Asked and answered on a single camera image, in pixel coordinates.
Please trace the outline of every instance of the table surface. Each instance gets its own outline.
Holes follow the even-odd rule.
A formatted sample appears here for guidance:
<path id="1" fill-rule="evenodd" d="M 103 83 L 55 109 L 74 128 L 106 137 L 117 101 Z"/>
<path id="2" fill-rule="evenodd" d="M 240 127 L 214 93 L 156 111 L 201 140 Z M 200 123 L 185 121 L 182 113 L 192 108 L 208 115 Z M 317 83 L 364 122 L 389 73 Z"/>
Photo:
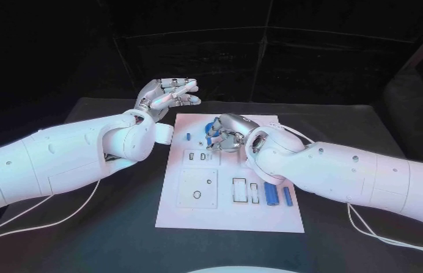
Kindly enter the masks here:
<path id="1" fill-rule="evenodd" d="M 67 122 L 122 113 L 135 100 L 81 98 Z M 370 106 L 319 106 L 205 102 L 177 113 L 276 114 L 314 140 L 403 157 Z M 107 177 L 81 212 L 62 224 L 0 238 L 0 272 L 190 272 L 215 266 L 263 266 L 298 272 L 422 272 L 421 251 L 390 246 L 363 235 L 348 221 L 347 206 L 296 189 L 305 234 L 155 228 L 169 146 L 156 144 L 149 158 Z M 55 197 L 2 227 L 2 231 L 67 217 L 94 185 Z M 10 205 L 2 221 L 39 202 Z M 423 245 L 422 222 L 358 207 L 374 231 Z"/>

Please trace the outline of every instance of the robotic hand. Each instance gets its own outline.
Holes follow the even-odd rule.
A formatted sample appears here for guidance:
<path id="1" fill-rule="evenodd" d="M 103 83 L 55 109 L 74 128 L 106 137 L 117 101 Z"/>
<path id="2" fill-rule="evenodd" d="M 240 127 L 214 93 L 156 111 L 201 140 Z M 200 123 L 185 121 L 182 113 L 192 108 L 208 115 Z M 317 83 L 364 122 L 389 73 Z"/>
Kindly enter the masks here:
<path id="1" fill-rule="evenodd" d="M 215 120 L 207 136 L 217 134 L 223 141 L 208 150 L 244 147 L 247 165 L 269 183 L 282 184 L 288 178 L 322 197 L 423 221 L 422 163 L 324 142 L 305 145 L 279 123 L 259 126 L 236 114 Z"/>
<path id="2" fill-rule="evenodd" d="M 39 130 L 2 147 L 0 207 L 73 191 L 145 160 L 155 143 L 172 141 L 174 127 L 156 122 L 169 107 L 201 103 L 187 94 L 195 91 L 195 79 L 153 80 L 135 109 Z"/>

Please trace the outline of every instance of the blue block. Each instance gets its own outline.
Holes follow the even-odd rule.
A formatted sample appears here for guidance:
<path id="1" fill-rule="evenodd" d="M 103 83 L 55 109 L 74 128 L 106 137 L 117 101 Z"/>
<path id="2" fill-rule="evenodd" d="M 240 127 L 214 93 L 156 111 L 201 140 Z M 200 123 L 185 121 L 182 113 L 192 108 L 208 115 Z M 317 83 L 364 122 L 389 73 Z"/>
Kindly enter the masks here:
<path id="1" fill-rule="evenodd" d="M 276 185 L 265 183 L 266 202 L 269 206 L 280 204 L 280 198 L 278 197 Z"/>
<path id="2" fill-rule="evenodd" d="M 286 199 L 286 204 L 292 207 L 293 206 L 293 199 L 291 198 L 291 192 L 289 192 L 288 186 L 285 186 L 285 199 Z"/>

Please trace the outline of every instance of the blue object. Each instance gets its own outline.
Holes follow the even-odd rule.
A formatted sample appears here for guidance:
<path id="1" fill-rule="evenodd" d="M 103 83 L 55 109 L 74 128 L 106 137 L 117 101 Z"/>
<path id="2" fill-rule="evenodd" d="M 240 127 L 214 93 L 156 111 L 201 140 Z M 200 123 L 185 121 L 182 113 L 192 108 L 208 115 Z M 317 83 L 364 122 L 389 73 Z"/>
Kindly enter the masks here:
<path id="1" fill-rule="evenodd" d="M 211 122 L 211 123 L 208 123 L 208 124 L 205 125 L 205 134 L 210 133 L 210 130 L 211 130 L 213 126 L 214 126 L 214 122 Z M 218 131 L 214 133 L 213 137 L 218 137 Z M 213 139 L 208 137 L 208 138 L 207 138 L 207 145 L 210 146 L 211 144 L 213 144 Z"/>
<path id="2" fill-rule="evenodd" d="M 278 197 L 276 185 L 265 183 L 266 202 L 269 206 L 280 204 L 280 198 Z"/>
<path id="3" fill-rule="evenodd" d="M 286 204 L 292 207 L 293 206 L 293 199 L 291 198 L 291 192 L 289 192 L 288 186 L 285 186 L 285 199 L 286 199 Z"/>

